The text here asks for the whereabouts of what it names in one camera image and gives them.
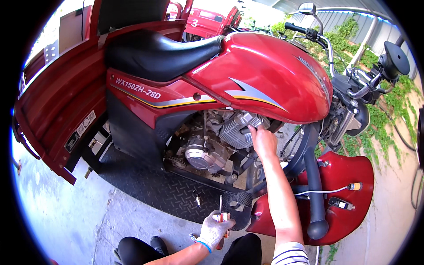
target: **diamond plate floor mat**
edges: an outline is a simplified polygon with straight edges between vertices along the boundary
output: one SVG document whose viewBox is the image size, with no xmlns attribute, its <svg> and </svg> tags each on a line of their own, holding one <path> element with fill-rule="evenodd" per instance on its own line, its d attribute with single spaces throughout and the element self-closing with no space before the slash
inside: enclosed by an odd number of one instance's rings
<svg viewBox="0 0 424 265">
<path fill-rule="evenodd" d="M 219 197 L 223 196 L 223 212 L 229 212 L 236 220 L 233 230 L 245 228 L 250 220 L 251 207 L 244 206 L 242 212 L 229 205 L 236 201 L 237 194 L 222 191 L 184 178 L 148 161 L 135 159 L 113 145 L 102 158 L 99 176 L 137 200 L 163 212 L 196 223 L 213 210 L 219 209 Z M 197 206 L 196 194 L 201 198 Z"/>
</svg>

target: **striped sleeve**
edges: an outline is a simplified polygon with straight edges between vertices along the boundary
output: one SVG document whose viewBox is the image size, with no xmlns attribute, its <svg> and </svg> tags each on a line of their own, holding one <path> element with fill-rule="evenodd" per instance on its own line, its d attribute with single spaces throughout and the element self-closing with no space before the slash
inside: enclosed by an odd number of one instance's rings
<svg viewBox="0 0 424 265">
<path fill-rule="evenodd" d="M 287 242 L 275 248 L 271 265 L 309 265 L 305 247 L 301 243 Z"/>
</svg>

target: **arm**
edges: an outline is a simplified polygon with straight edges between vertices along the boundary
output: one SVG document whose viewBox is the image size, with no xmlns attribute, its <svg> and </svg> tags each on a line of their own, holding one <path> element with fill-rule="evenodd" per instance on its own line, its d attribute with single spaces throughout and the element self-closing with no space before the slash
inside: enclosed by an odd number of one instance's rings
<svg viewBox="0 0 424 265">
<path fill-rule="evenodd" d="M 232 228 L 236 221 L 230 219 L 223 223 L 218 223 L 213 219 L 213 215 L 219 211 L 211 212 L 203 221 L 200 236 L 197 243 L 186 247 L 172 255 L 163 257 L 146 263 L 147 265 L 194 265 L 206 258 L 218 245 L 225 232 Z"/>
<path fill-rule="evenodd" d="M 191 265 L 197 264 L 209 255 L 209 250 L 201 243 L 194 243 L 172 255 L 146 263 L 146 265 Z"/>
<path fill-rule="evenodd" d="M 249 125 L 253 147 L 261 159 L 268 188 L 268 203 L 275 225 L 275 249 L 287 242 L 303 244 L 296 199 L 277 156 L 277 138 L 263 128 Z"/>
</svg>

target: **black pants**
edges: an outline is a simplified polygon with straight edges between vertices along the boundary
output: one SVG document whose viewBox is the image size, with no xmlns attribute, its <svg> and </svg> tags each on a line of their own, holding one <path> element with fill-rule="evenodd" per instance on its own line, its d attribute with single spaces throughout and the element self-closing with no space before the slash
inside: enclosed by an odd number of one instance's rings
<svg viewBox="0 0 424 265">
<path fill-rule="evenodd" d="M 147 243 L 135 237 L 123 238 L 118 245 L 118 254 L 123 265 L 141 265 L 164 257 Z M 247 234 L 234 240 L 221 265 L 261 265 L 261 262 L 261 239 L 255 234 Z"/>
</svg>

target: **white work glove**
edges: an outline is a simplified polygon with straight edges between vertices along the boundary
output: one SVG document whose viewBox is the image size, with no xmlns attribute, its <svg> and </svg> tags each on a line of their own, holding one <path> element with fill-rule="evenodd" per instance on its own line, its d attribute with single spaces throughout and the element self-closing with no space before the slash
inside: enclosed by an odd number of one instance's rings
<svg viewBox="0 0 424 265">
<path fill-rule="evenodd" d="M 215 210 L 205 218 L 202 224 L 202 230 L 200 231 L 200 236 L 197 238 L 197 242 L 205 244 L 209 248 L 209 252 L 212 252 L 216 248 L 219 241 L 221 241 L 221 238 L 224 237 L 225 232 L 236 224 L 234 219 L 218 223 L 213 218 L 213 215 L 217 214 L 219 214 L 219 211 Z"/>
</svg>

